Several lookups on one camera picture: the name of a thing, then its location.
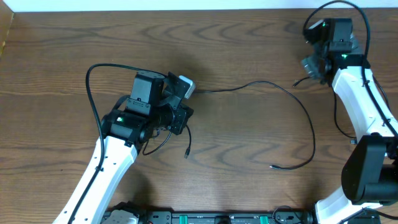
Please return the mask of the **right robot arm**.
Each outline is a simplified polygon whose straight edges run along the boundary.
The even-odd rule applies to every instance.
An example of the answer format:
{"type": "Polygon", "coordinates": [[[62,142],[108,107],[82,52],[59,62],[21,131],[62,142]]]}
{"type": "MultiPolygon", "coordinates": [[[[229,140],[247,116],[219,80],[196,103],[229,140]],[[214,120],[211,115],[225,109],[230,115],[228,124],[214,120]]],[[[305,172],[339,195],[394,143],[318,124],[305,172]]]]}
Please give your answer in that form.
{"type": "Polygon", "coordinates": [[[351,19],[323,19],[303,34],[314,48],[304,69],[340,97],[356,135],[340,187],[315,204],[317,223],[345,223],[397,202],[397,120],[377,90],[351,19]]]}

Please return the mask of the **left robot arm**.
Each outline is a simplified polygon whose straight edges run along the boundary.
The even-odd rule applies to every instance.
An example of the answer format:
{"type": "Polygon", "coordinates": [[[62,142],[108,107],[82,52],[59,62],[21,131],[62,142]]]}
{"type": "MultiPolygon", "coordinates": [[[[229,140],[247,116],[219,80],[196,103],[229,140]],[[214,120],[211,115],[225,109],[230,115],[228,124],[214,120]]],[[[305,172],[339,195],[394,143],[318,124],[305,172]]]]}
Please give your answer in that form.
{"type": "Polygon", "coordinates": [[[193,114],[182,100],[194,89],[194,82],[183,75],[139,70],[131,94],[101,120],[90,163],[55,222],[99,223],[123,175],[154,131],[182,133],[193,114]]]}

